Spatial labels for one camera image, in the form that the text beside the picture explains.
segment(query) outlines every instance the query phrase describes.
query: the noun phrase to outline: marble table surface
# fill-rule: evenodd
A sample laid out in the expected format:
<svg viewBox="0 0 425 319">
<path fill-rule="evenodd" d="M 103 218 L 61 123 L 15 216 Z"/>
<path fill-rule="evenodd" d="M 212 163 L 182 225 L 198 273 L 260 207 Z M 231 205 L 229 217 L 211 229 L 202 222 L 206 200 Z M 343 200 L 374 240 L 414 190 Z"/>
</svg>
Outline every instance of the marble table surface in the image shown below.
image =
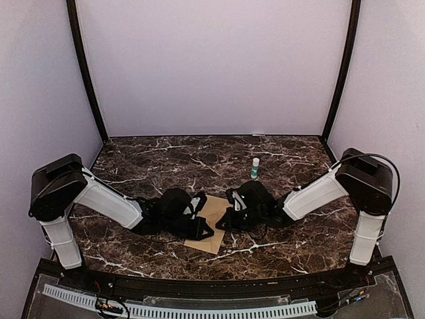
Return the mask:
<svg viewBox="0 0 425 319">
<path fill-rule="evenodd" d="M 314 136 L 173 136 L 113 138 L 92 172 L 131 196 L 159 197 L 180 187 L 225 198 L 225 190 L 250 180 L 260 158 L 258 180 L 278 199 L 317 178 L 331 165 Z M 338 199 L 286 229 L 269 229 L 261 240 L 226 232 L 218 255 L 183 246 L 162 233 L 137 236 L 116 222 L 76 205 L 71 227 L 86 264 L 94 270 L 150 278 L 244 280 L 275 278 L 344 267 L 357 214 Z M 264 228 L 252 235 L 261 237 Z"/>
</svg>

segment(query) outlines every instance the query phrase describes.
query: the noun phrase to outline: brown cardboard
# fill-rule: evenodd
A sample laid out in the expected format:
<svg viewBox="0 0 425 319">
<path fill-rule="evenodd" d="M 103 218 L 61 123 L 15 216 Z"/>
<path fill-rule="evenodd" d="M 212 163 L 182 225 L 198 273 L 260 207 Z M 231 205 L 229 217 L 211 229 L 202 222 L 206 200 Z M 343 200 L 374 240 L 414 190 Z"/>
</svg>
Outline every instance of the brown cardboard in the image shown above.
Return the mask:
<svg viewBox="0 0 425 319">
<path fill-rule="evenodd" d="M 226 213 L 226 208 L 229 206 L 230 204 L 226 199 L 208 195 L 207 202 L 202 211 L 198 213 L 198 216 L 207 219 L 207 224 L 213 229 L 214 236 L 202 241 L 185 241 L 185 246 L 217 255 L 224 237 L 224 231 L 216 229 L 215 224 Z"/>
</svg>

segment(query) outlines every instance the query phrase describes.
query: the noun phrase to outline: white wall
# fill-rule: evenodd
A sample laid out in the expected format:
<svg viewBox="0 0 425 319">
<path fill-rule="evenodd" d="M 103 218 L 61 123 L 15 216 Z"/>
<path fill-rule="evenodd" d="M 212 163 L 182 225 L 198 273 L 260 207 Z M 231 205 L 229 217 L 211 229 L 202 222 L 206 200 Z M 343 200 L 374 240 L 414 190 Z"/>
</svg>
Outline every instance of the white wall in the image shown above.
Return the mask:
<svg viewBox="0 0 425 319">
<path fill-rule="evenodd" d="M 80 0 L 111 136 L 320 134 L 350 0 Z"/>
<path fill-rule="evenodd" d="M 66 2 L 2 1 L 0 9 L 0 318 L 20 318 L 50 247 L 28 217 L 34 170 L 101 147 L 82 84 Z"/>
<path fill-rule="evenodd" d="M 376 152 L 400 168 L 402 189 L 382 240 L 417 318 L 425 317 L 425 2 L 362 1 L 359 28 L 329 144 Z"/>
</svg>

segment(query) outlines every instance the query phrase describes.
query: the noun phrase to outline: black cable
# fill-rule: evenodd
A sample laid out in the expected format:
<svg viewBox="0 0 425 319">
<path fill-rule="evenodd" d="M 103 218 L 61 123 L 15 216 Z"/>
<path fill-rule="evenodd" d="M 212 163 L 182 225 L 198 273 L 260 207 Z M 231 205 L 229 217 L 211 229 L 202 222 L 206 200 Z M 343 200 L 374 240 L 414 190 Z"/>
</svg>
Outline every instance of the black cable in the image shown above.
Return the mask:
<svg viewBox="0 0 425 319">
<path fill-rule="evenodd" d="M 338 307 L 336 307 L 334 309 L 320 310 L 320 311 L 322 311 L 322 312 L 334 312 L 334 311 L 337 311 L 337 310 L 341 309 L 342 307 L 345 307 L 345 306 L 348 306 L 348 305 L 349 304 L 347 304 L 346 302 L 344 302 L 342 305 L 340 305 L 340 306 L 338 306 Z"/>
<path fill-rule="evenodd" d="M 67 175 L 71 175 L 72 173 L 76 173 L 76 172 L 80 172 L 80 171 L 76 171 L 76 170 L 70 170 L 70 171 L 64 171 L 63 173 L 57 175 L 54 179 L 52 179 L 32 200 L 31 200 L 31 204 L 29 207 L 29 211 L 28 211 L 28 216 L 32 217 L 33 214 L 31 213 L 31 209 L 33 208 L 34 203 L 41 197 L 42 194 L 44 194 L 46 192 L 46 190 L 50 187 L 52 187 L 53 184 L 55 184 L 59 179 L 67 176 Z"/>
<path fill-rule="evenodd" d="M 358 287 L 360 286 L 360 284 L 361 284 L 361 282 L 358 284 L 358 285 L 356 285 L 356 287 L 355 288 L 353 288 L 353 289 L 351 289 L 347 294 L 344 294 L 341 298 L 339 298 L 337 301 L 335 301 L 334 303 L 332 303 L 332 304 L 330 304 L 329 306 L 326 306 L 326 307 L 323 307 L 323 308 L 320 308 L 320 309 L 317 309 L 317 311 L 323 311 L 323 310 L 325 310 L 325 309 L 329 309 L 329 308 L 331 308 L 332 306 L 335 306 L 336 304 L 338 304 L 338 303 L 340 303 L 340 301 L 342 301 L 343 299 L 346 299 L 346 297 L 348 297 L 350 294 L 352 294 L 356 289 L 358 289 Z"/>
<path fill-rule="evenodd" d="M 126 304 L 124 304 L 121 300 L 119 300 L 119 299 L 117 299 L 117 298 L 111 298 L 111 297 L 109 297 L 109 296 L 106 296 L 105 294 L 100 294 L 100 293 L 95 293 L 95 292 L 92 292 L 92 291 L 89 291 L 89 290 L 86 290 L 86 289 L 83 289 L 83 288 L 81 288 L 81 287 L 79 287 L 79 286 L 77 286 L 76 284 L 74 284 L 73 282 L 72 282 L 72 280 L 70 280 L 69 279 L 69 277 L 68 276 L 66 276 L 65 275 L 65 270 L 63 270 L 62 272 L 61 272 L 61 275 L 63 275 L 63 277 L 71 284 L 71 286 L 73 286 L 75 289 L 77 289 L 77 290 L 81 290 L 82 292 L 87 292 L 87 293 L 89 293 L 89 294 L 94 294 L 94 295 L 96 295 L 96 298 L 98 299 L 98 297 L 100 297 L 100 298 L 103 298 L 103 299 L 105 299 L 106 300 L 106 302 L 108 301 L 108 300 L 112 300 L 112 301 L 115 301 L 115 302 L 117 302 L 118 304 L 120 304 L 123 308 L 124 308 L 124 310 L 126 311 L 126 313 L 127 313 L 127 319 L 130 319 L 130 310 L 128 310 L 128 307 L 126 306 Z"/>
<path fill-rule="evenodd" d="M 316 284 L 322 284 L 322 285 L 328 286 L 328 287 L 330 287 L 332 289 L 339 289 L 339 290 L 341 290 L 341 289 L 347 287 L 348 284 L 350 284 L 351 281 L 352 280 L 349 279 L 345 284 L 340 284 L 339 286 L 336 286 L 336 285 L 333 285 L 333 284 L 328 284 L 327 282 L 323 282 L 323 281 L 322 282 L 316 282 Z"/>
<path fill-rule="evenodd" d="M 111 299 L 105 299 L 105 302 L 102 302 L 102 301 L 100 301 L 99 298 L 96 298 L 96 302 L 104 303 L 107 306 L 109 306 L 109 300 L 111 300 Z M 97 309 L 97 310 L 99 310 L 99 312 L 100 312 L 100 314 L 99 314 L 99 312 L 97 312 L 97 315 L 99 317 L 104 318 L 104 319 L 116 319 L 116 318 L 119 318 L 122 315 L 122 312 L 124 312 L 124 310 L 123 310 L 120 314 L 119 313 L 115 313 L 115 315 L 112 315 L 112 314 L 106 314 L 105 313 L 105 310 L 102 307 L 99 307 L 99 309 Z"/>
<path fill-rule="evenodd" d="M 169 243 L 174 243 L 175 241 L 178 241 L 180 238 L 176 238 L 176 239 L 172 239 L 170 241 L 154 241 L 153 238 L 158 236 L 158 235 L 152 235 L 151 236 L 151 242 L 152 243 L 157 243 L 157 244 L 169 244 Z"/>
</svg>

